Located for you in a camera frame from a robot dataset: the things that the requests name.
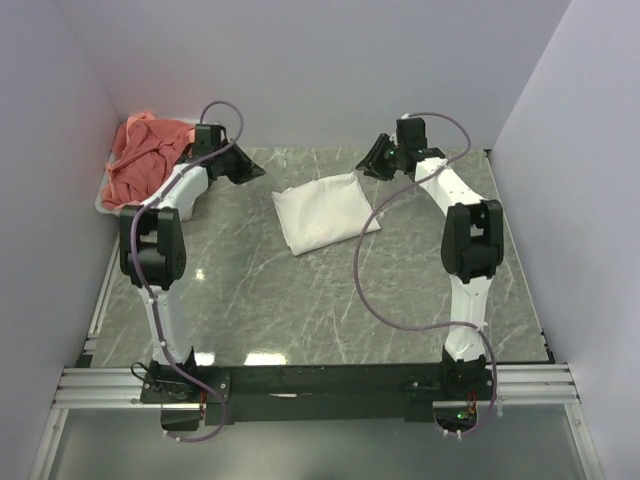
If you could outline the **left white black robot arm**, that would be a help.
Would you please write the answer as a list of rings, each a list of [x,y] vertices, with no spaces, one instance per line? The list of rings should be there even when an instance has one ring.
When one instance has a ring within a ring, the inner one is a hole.
[[[159,189],[119,213],[120,270],[143,301],[152,335],[147,382],[164,383],[176,401],[193,399],[200,388],[181,306],[187,266],[182,223],[193,213],[196,199],[219,178],[240,185],[264,174],[225,127],[198,124],[195,141]]]

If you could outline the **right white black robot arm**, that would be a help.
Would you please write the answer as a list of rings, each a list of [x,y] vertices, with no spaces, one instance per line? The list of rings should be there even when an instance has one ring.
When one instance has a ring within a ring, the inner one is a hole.
[[[444,395],[460,399],[492,381],[486,364],[495,356],[484,329],[488,293],[504,259],[503,207],[476,193],[453,170],[453,159],[429,146],[424,118],[402,116],[395,134],[381,134],[357,168],[381,181],[404,173],[445,216],[440,257],[451,283],[451,320],[438,378]]]

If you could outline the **white t shirt red print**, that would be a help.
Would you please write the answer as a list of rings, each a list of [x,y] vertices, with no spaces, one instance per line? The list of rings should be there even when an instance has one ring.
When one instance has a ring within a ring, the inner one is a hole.
[[[381,229],[355,173],[312,180],[271,197],[295,256]]]

